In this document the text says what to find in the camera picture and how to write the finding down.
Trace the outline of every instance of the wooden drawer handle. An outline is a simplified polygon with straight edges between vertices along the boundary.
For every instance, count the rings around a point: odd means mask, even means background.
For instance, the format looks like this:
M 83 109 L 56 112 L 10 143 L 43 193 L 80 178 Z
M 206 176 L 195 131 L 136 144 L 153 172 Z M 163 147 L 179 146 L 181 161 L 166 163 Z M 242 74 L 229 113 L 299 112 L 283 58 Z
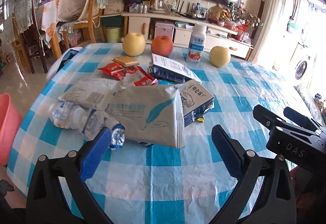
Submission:
M 142 29 L 142 34 L 146 34 L 146 23 L 143 23 L 143 29 Z

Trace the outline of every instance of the electric kettle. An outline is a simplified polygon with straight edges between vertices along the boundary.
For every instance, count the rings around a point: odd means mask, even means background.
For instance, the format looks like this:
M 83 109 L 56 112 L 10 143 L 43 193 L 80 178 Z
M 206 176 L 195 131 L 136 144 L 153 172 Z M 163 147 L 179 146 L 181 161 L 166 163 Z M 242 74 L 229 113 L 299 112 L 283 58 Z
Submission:
M 167 8 L 167 0 L 154 0 L 154 10 L 155 11 L 165 11 Z

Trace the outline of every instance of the blue checkered tablecloth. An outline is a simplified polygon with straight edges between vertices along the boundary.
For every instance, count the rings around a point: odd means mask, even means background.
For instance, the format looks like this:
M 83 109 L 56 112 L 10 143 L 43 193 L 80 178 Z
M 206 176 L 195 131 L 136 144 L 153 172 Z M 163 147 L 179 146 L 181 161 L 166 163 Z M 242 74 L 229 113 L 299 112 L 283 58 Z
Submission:
M 260 156 L 274 157 L 266 149 L 268 130 L 252 115 L 255 105 L 283 116 L 290 106 L 311 116 L 295 89 L 272 71 L 232 58 L 215 68 L 203 53 L 200 65 L 185 63 L 187 49 L 174 48 L 171 59 L 188 66 L 215 96 L 215 108 L 185 128 L 185 147 L 154 145 L 146 148 L 126 140 L 122 149 L 108 150 L 92 179 L 86 181 L 98 204 L 117 224 L 209 223 L 225 203 L 237 180 L 226 170 L 211 141 L 211 129 L 221 124 L 231 138 Z M 121 44 L 91 44 L 81 50 L 45 86 L 23 119 L 14 140 L 7 173 L 27 195 L 38 157 L 65 156 L 79 150 L 84 140 L 75 130 L 55 127 L 48 118 L 49 106 L 60 94 L 85 76 L 104 77 L 97 68 L 123 53 Z M 137 59 L 145 70 L 149 46 Z M 81 216 L 64 179 L 61 185 L 72 212 Z M 257 198 L 259 179 L 242 216 L 250 213 Z

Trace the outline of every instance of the pink bucket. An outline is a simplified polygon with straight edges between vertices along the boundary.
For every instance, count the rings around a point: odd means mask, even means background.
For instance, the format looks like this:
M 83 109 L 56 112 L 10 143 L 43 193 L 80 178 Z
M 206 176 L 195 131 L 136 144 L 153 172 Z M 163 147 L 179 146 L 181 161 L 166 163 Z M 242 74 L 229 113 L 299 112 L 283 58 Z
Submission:
M 9 94 L 0 95 L 0 165 L 8 163 L 9 153 L 22 117 L 11 103 Z

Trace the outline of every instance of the red snack packet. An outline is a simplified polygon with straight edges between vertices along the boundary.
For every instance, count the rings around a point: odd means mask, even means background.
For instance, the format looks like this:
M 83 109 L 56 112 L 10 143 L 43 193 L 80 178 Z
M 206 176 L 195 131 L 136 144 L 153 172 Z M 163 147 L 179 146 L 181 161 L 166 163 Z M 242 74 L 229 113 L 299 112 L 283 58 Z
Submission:
M 99 70 L 118 81 L 134 83 L 135 86 L 155 85 L 158 83 L 157 79 L 154 79 L 139 66 L 124 68 L 118 63 L 112 62 L 103 68 L 99 68 Z

